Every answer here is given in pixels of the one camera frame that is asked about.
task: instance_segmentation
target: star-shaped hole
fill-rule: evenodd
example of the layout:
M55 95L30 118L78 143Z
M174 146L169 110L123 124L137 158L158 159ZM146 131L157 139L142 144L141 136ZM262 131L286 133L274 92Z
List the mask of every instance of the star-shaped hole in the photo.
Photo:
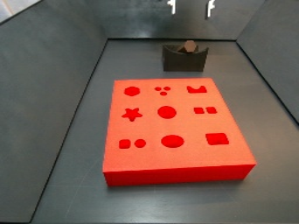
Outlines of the star-shaped hole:
M122 117L129 118L130 122L133 122L138 117L142 117L143 115L139 114L139 108L127 108L126 113L122 115Z

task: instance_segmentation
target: circular hole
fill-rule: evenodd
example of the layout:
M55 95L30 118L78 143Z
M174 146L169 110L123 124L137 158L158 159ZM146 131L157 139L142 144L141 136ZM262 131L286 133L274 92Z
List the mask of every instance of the circular hole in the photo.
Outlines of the circular hole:
M143 147L146 147L146 140L145 140L145 139L138 139L138 140L135 140L135 147L137 147L137 148L143 148Z
M177 110L174 107L163 106L158 109L158 115L165 119L171 119L177 116Z

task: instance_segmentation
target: red shape sorter box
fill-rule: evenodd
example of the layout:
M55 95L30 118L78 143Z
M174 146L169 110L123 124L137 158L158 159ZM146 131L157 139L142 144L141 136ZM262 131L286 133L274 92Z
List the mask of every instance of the red shape sorter box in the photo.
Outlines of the red shape sorter box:
M256 165L213 79L117 80L109 186L244 179Z

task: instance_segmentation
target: black shape block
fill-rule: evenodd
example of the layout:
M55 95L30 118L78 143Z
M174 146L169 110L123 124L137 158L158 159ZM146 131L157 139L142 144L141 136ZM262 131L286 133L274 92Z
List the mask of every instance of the black shape block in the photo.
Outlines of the black shape block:
M210 48L194 53L178 52L178 45L163 46L163 70L167 72L202 72Z

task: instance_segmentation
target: gray floor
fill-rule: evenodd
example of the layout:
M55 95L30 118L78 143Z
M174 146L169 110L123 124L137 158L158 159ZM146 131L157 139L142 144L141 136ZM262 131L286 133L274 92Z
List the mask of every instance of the gray floor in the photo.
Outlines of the gray floor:
M165 73L162 45L110 40L33 222L298 222L298 126L234 42L204 73ZM258 166L245 181L107 188L102 161L114 80L212 77Z

